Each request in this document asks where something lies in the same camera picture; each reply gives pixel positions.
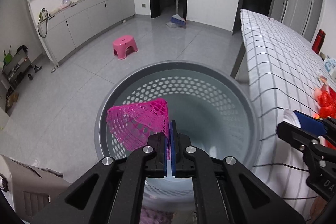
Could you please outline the red plastic bag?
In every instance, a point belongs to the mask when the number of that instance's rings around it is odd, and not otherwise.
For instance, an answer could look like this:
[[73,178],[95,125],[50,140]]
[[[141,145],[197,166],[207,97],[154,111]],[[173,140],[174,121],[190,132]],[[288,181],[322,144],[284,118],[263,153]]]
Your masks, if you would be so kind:
[[314,114],[315,119],[334,118],[335,119],[335,91],[327,84],[314,91],[314,99],[318,103],[318,113]]

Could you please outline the pink plastic mesh basket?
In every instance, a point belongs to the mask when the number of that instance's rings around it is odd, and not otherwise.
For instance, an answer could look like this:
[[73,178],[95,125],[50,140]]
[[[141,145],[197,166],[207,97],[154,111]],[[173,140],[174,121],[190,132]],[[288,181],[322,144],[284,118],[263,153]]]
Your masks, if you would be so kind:
[[169,109],[162,98],[112,106],[106,111],[105,121],[117,159],[145,146],[151,135],[163,133],[169,140]]

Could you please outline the round white plastic lid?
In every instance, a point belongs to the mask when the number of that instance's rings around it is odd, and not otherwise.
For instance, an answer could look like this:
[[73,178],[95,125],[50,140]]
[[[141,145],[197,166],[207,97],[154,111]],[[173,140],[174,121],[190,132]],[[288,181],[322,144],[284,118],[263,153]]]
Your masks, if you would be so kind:
[[294,111],[290,109],[285,109],[282,116],[282,121],[291,124],[297,128],[301,128],[299,118],[296,116]]

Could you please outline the grey perforated laundry basket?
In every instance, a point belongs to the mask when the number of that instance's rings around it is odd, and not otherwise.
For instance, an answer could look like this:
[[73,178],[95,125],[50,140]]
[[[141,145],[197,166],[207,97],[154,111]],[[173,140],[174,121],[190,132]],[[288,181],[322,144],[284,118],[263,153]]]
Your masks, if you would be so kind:
[[198,63],[164,61],[138,69],[121,80],[98,111],[94,143],[99,158],[121,159],[129,151],[109,131],[107,111],[112,106],[164,99],[169,119],[191,144],[210,157],[232,156],[252,168],[259,152],[260,126],[255,110],[239,84]]

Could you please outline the small pink snack packet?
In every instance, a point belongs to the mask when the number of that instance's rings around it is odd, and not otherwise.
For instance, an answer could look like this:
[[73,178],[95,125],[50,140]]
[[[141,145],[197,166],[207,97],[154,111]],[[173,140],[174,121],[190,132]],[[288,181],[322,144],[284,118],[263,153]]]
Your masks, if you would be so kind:
[[319,80],[319,82],[321,84],[321,88],[327,88],[328,87],[328,82],[327,82],[327,78],[326,77],[324,77],[323,75],[320,75],[318,77],[318,80]]

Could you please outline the checkered white tablecloth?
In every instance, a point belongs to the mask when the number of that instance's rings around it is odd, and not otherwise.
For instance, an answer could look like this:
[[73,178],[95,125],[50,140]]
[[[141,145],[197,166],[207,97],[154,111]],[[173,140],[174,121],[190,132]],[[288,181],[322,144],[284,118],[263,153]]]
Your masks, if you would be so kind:
[[318,112],[314,90],[325,76],[322,59],[310,42],[273,18],[249,10],[240,11],[241,33],[247,54],[249,96],[261,128],[254,174],[310,221],[317,193],[306,185],[309,175],[303,154],[276,135],[284,111],[312,116]]

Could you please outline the white tissue box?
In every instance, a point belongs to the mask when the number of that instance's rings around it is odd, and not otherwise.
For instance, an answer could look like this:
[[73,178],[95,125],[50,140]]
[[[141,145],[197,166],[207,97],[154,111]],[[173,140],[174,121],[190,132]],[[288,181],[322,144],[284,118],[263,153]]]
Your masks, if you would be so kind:
[[323,64],[329,75],[332,75],[336,68],[336,59],[327,55],[323,61]]

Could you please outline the red thermos bottle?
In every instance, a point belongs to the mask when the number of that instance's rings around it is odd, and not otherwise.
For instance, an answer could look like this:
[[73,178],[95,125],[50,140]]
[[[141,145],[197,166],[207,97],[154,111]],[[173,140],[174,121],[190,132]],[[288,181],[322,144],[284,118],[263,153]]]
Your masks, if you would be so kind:
[[313,43],[313,46],[312,46],[312,50],[316,53],[316,54],[319,54],[322,46],[323,46],[323,42],[325,40],[325,32],[320,29],[315,40],[314,40],[314,43]]

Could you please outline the pink plastic stool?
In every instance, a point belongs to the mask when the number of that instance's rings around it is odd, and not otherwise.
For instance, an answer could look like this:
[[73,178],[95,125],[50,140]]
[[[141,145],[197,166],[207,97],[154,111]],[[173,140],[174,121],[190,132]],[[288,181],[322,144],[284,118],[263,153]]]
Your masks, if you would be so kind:
[[122,36],[112,43],[114,55],[123,60],[127,57],[129,51],[137,52],[138,47],[135,39],[131,35]]

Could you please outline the grey cardboard box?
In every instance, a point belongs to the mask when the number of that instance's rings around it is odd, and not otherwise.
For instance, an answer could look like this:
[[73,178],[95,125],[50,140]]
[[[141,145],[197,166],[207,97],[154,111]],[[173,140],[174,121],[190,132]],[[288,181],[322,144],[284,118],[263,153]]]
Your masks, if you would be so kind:
[[1,191],[23,221],[32,221],[35,214],[69,186],[62,173],[1,155]]

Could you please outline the grey kitchen cabinet counter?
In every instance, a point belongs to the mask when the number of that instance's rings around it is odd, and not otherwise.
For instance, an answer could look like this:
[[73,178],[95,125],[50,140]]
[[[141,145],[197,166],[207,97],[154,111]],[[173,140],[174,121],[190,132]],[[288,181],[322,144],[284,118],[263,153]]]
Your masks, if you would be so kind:
[[83,44],[135,14],[134,0],[85,0],[38,23],[37,32],[55,65]]

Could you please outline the metal shoe rack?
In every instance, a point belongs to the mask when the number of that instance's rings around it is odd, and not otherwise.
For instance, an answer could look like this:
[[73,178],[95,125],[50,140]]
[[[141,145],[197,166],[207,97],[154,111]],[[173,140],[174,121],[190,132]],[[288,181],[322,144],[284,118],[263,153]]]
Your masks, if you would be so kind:
[[27,54],[28,48],[24,45],[20,46],[11,61],[2,70],[3,77],[13,90],[18,87],[28,70],[33,67]]

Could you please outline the clear jug on counter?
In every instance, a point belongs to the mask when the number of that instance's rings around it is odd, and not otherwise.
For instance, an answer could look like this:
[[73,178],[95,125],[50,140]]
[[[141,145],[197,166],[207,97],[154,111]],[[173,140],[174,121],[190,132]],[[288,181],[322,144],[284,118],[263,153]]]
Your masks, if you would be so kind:
[[65,9],[70,5],[71,5],[71,0],[62,0],[62,9]]

